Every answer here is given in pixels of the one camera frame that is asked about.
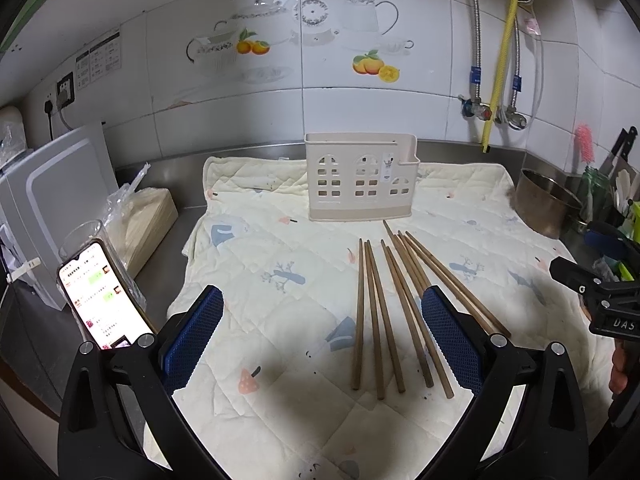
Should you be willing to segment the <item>person's right hand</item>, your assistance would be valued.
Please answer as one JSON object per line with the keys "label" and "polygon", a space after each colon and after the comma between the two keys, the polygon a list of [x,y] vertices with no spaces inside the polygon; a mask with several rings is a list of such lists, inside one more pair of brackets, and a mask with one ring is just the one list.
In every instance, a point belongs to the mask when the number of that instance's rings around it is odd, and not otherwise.
{"label": "person's right hand", "polygon": [[612,370],[608,388],[614,396],[621,394],[626,388],[628,377],[625,373],[627,355],[623,345],[623,341],[615,341],[615,350],[612,355]]}

